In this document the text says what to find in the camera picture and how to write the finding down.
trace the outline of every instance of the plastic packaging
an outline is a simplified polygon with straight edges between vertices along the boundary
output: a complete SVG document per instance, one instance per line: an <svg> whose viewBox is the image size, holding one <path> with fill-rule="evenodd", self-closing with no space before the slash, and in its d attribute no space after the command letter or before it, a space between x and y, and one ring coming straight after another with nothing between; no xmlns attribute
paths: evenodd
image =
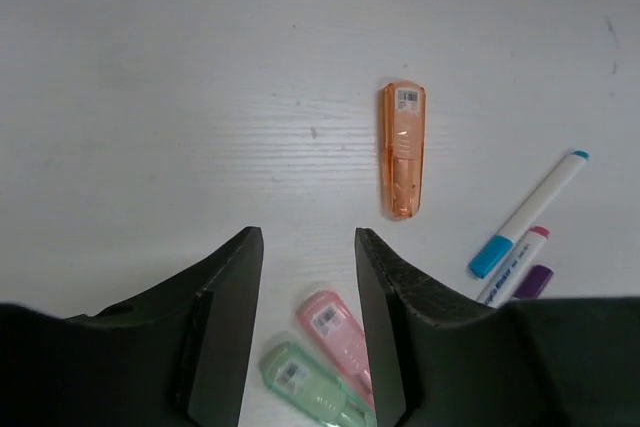
<svg viewBox="0 0 640 427"><path fill-rule="evenodd" d="M296 316L353 390L374 408L364 330L340 296L321 290L300 306Z"/></svg>
<svg viewBox="0 0 640 427"><path fill-rule="evenodd" d="M293 342L284 342L260 363L266 386L328 427L377 427L373 410L338 376Z"/></svg>
<svg viewBox="0 0 640 427"><path fill-rule="evenodd" d="M385 209L396 220L413 217L420 208L427 94L407 80L382 91L382 188Z"/></svg>

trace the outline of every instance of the purple marker cap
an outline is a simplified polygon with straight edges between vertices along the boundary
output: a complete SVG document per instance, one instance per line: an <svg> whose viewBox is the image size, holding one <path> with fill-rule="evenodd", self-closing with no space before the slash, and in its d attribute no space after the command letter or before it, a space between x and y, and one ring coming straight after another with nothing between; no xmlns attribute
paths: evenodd
<svg viewBox="0 0 640 427"><path fill-rule="evenodd" d="M549 281L553 277L553 271L544 265L534 266L522 281L513 296L520 300L537 299Z"/></svg>

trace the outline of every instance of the white table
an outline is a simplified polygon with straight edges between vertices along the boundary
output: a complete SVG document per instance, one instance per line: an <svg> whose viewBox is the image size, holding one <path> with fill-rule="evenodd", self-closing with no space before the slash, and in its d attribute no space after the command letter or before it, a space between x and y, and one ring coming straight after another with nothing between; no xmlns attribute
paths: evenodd
<svg viewBox="0 0 640 427"><path fill-rule="evenodd" d="M266 251L241 427L310 423L256 361L353 234L475 296L472 255L568 150L548 296L640 293L640 0L0 0L0 299L95 313L245 225ZM383 219L376 91L430 94L423 204Z"/></svg>

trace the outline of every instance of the barcode label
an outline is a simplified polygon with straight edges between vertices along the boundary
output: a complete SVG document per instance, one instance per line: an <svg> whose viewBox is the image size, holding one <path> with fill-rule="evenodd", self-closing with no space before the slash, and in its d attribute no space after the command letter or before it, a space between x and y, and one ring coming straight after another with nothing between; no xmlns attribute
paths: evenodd
<svg viewBox="0 0 640 427"><path fill-rule="evenodd" d="M396 96L396 110L398 112L420 113L418 104L418 92L415 90L398 90Z"/></svg>
<svg viewBox="0 0 640 427"><path fill-rule="evenodd" d="M282 373L276 379L279 387L293 393L296 392L307 378L309 371L302 365L290 360Z"/></svg>
<svg viewBox="0 0 640 427"><path fill-rule="evenodd" d="M316 315L311 322L318 333L323 337L326 337L329 335L329 332L340 326L342 319L338 312L338 308L331 304Z"/></svg>

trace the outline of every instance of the smudge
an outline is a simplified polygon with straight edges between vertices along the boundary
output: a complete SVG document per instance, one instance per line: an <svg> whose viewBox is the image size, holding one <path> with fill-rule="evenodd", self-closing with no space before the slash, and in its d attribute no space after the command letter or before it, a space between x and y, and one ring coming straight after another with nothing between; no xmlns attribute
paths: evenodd
<svg viewBox="0 0 640 427"><path fill-rule="evenodd" d="M611 23L611 19L609 19L608 15L604 16L604 21L607 23L607 30L611 34L611 37L613 38L613 42L616 44L616 50L618 50L620 48L620 41L618 40L618 34L616 33L616 29Z"/></svg>

